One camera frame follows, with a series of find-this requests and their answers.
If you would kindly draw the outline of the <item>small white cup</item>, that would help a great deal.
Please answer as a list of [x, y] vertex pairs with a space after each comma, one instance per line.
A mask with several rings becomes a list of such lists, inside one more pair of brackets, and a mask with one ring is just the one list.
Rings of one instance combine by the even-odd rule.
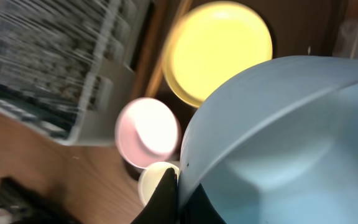
[[176, 175], [180, 174], [180, 163], [178, 161], [155, 162], [142, 171], [138, 181], [138, 195], [143, 206], [146, 206], [149, 202], [168, 168], [173, 168]]

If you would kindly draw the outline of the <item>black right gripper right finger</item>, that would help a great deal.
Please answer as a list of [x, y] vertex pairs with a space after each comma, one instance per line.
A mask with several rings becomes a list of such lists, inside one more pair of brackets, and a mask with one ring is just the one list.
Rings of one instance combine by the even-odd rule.
[[181, 211], [181, 224], [226, 224], [209, 201], [201, 184]]

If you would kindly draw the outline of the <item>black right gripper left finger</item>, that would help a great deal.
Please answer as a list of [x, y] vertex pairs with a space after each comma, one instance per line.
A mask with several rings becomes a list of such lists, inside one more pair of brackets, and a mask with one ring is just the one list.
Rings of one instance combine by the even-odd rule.
[[175, 224], [177, 215], [177, 175], [173, 168], [168, 168], [149, 202], [131, 224]]

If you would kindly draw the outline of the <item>light blue bowl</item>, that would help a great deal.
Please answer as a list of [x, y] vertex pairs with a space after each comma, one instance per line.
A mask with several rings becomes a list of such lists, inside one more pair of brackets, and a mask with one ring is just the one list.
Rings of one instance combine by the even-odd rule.
[[282, 57], [221, 85], [181, 147], [179, 204], [227, 223], [358, 223], [358, 60]]

